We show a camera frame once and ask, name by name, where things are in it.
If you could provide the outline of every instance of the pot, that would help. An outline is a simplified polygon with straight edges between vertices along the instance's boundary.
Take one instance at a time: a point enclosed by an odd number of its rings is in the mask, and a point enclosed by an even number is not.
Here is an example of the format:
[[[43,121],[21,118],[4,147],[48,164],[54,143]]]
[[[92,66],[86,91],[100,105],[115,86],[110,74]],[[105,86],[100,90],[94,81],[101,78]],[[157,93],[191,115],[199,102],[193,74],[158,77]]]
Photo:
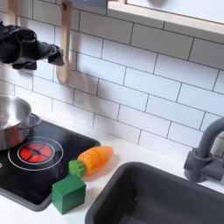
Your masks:
[[[38,119],[30,125],[30,117]],[[41,119],[32,114],[30,104],[18,97],[0,94],[0,151],[21,144],[30,129],[38,126]]]

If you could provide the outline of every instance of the stovetop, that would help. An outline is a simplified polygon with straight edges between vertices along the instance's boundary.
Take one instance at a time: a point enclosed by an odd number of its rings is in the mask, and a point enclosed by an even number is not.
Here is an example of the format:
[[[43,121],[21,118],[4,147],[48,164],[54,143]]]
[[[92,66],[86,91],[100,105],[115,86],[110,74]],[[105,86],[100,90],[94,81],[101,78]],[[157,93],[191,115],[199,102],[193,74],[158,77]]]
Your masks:
[[[94,139],[43,121],[20,145],[0,151],[0,194],[42,211],[51,203],[52,185],[68,175],[69,161],[98,145]]]

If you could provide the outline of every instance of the black sink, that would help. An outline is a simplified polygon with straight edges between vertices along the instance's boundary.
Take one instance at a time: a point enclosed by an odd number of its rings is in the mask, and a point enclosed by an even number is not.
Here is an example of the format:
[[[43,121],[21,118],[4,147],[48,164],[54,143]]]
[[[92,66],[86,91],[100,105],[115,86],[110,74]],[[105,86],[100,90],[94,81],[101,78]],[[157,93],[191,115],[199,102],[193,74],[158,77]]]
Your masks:
[[[86,224],[223,224],[224,195],[147,164],[120,166]]]

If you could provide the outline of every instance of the white countertop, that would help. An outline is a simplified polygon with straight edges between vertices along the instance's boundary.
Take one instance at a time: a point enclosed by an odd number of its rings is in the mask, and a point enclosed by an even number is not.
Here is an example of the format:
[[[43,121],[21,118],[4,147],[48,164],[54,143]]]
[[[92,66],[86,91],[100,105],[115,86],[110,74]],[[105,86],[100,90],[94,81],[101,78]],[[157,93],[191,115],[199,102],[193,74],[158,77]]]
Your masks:
[[[61,121],[53,117],[41,116],[44,120],[55,123],[66,129],[81,133],[82,135],[92,137],[101,142],[102,145],[110,145],[115,150],[115,155],[111,161],[98,173],[83,180],[87,184],[86,202],[82,206],[61,215],[51,204],[43,212],[33,212],[19,204],[0,196],[0,223],[2,224],[84,224],[85,216],[96,197],[108,183],[116,169],[127,162],[137,161],[157,167],[158,169],[184,178],[184,162],[167,157],[154,150],[149,150],[139,145],[129,143],[114,136],[107,135],[95,129],[79,125],[75,122]],[[202,183],[203,186],[224,193],[223,184],[217,184],[212,181]]]

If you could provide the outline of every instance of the carrot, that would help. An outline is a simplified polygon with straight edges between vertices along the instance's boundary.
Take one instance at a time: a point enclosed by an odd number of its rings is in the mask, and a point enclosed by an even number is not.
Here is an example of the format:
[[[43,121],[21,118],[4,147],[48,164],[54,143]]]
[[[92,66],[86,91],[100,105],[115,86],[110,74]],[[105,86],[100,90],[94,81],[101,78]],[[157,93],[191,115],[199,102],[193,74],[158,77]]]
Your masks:
[[[69,172],[80,178],[98,172],[113,156],[114,150],[109,146],[94,147],[78,156],[77,160],[69,162]]]

